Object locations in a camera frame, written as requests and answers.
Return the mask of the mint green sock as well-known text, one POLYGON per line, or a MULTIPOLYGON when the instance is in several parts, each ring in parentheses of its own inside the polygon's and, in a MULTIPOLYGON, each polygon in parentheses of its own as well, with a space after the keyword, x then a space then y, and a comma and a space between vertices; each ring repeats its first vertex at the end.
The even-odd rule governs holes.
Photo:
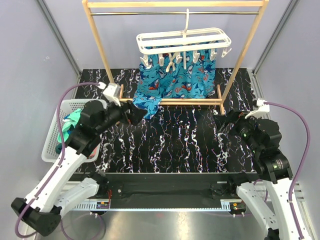
MULTIPOLYGON (((69 135, 71 134, 73 129, 74 129, 73 125, 67 125, 67 126, 63 126, 62 127, 61 131, 62 131, 64 142, 69 138, 69 135)), ((57 135, 57 142, 60 143, 60 144, 62 143, 62 138, 61 138, 61 135, 60 135, 59 132, 58 132, 58 135, 57 135)))
POLYGON ((73 111, 72 113, 67 114, 62 120, 62 122, 63 122, 62 130, 67 131, 71 127, 74 128, 77 125, 77 123, 81 117, 81 112, 82 112, 82 109, 78 108, 75 111, 73 111))

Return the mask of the dark teal sock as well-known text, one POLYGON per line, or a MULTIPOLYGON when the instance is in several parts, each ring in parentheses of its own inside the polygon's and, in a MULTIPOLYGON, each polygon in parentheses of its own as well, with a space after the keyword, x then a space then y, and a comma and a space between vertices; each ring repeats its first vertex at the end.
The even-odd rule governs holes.
POLYGON ((55 146, 55 152, 56 152, 57 155, 60 155, 61 152, 62 152, 62 150, 63 150, 63 145, 62 145, 62 143, 59 143, 59 144, 57 144, 57 145, 55 146))

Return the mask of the pink sock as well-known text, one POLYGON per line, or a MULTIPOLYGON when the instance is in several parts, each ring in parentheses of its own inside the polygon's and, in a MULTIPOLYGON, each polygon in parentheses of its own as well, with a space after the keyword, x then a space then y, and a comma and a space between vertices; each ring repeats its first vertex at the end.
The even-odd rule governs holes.
POLYGON ((99 150, 99 145, 92 151, 92 153, 89 155, 89 159, 94 158, 97 155, 97 152, 99 150))

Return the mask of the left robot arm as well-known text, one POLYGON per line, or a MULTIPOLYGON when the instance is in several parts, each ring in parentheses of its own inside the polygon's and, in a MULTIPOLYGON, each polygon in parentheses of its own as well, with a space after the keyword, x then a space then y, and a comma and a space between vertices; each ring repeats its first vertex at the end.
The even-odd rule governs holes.
POLYGON ((136 107, 130 100, 120 104, 111 103, 104 107, 101 101, 88 101, 80 113, 74 130, 65 141, 63 149, 38 185, 24 198, 17 197, 11 208, 18 216, 15 234, 19 232, 19 223, 24 222, 36 233, 46 237, 59 225, 61 219, 73 207, 89 197, 103 198, 108 193, 107 179, 92 173, 77 186, 61 194, 61 190, 101 143, 101 134, 117 122, 137 125, 147 110, 136 107))

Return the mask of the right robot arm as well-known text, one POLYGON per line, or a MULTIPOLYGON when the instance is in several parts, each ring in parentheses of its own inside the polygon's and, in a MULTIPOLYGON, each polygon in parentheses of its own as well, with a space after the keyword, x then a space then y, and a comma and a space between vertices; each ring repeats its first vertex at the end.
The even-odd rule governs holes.
POLYGON ((263 119, 257 111, 230 111, 216 115, 220 132, 240 137, 252 154, 253 169, 262 181, 273 208, 258 196, 255 185, 245 173, 230 177, 228 195, 240 198, 262 228, 266 240, 310 240, 310 235, 294 194, 294 175, 289 160, 279 149, 282 134, 277 122, 263 119))

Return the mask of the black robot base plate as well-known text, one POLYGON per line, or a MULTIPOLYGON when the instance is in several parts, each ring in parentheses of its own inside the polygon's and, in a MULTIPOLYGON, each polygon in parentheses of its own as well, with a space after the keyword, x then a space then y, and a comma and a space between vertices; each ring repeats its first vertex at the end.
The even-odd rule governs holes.
POLYGON ((229 211, 221 200, 257 200, 255 189, 242 194, 240 188, 258 179, 272 200, 288 196, 290 179, 257 173, 94 173, 83 178, 71 203, 91 211, 229 211))

